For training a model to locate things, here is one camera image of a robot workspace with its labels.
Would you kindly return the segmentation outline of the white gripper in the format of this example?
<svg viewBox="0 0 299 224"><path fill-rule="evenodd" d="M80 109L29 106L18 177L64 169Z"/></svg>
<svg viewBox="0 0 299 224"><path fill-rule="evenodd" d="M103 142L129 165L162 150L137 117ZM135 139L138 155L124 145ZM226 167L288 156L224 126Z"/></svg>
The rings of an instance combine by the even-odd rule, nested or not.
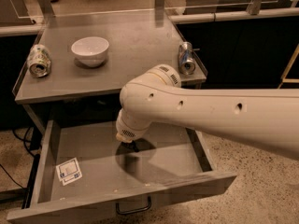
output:
<svg viewBox="0 0 299 224"><path fill-rule="evenodd" d="M150 127L150 121L134 118L122 109L116 120L116 139L124 143L132 143L141 138Z"/></svg>

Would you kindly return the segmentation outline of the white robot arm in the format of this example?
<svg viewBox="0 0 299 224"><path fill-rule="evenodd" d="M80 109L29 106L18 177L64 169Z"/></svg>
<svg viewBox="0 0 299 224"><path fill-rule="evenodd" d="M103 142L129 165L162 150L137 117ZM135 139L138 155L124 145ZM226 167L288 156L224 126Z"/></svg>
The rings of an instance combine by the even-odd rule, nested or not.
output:
<svg viewBox="0 0 299 224"><path fill-rule="evenodd" d="M299 159L299 90L191 90L179 73L159 64L120 93L116 137L141 138L151 123L193 129Z"/></svg>

